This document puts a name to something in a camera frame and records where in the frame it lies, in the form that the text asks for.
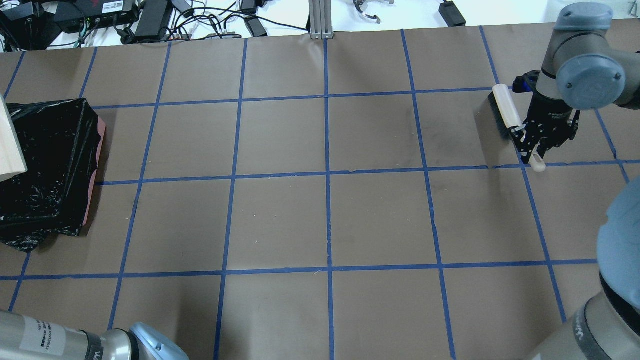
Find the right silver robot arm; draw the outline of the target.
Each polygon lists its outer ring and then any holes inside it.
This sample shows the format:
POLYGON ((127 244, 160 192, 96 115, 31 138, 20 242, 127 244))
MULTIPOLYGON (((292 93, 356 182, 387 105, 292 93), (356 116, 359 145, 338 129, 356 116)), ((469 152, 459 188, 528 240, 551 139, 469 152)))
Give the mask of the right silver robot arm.
MULTIPOLYGON (((524 164, 573 139, 572 112, 608 105, 639 109, 639 53, 611 48, 612 9, 579 2, 560 10, 541 69, 517 77, 514 92, 532 92, 526 119, 506 124, 524 164)), ((606 212, 596 258, 601 291, 528 356, 530 360, 639 358, 639 180, 631 180, 606 212)))

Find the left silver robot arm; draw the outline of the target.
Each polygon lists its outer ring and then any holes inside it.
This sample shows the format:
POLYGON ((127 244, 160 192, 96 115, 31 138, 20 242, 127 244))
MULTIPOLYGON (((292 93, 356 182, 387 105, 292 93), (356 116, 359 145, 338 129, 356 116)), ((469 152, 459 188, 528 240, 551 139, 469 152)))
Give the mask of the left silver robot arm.
POLYGON ((2 360, 187 360, 188 354, 149 325, 98 335, 2 310, 2 360))

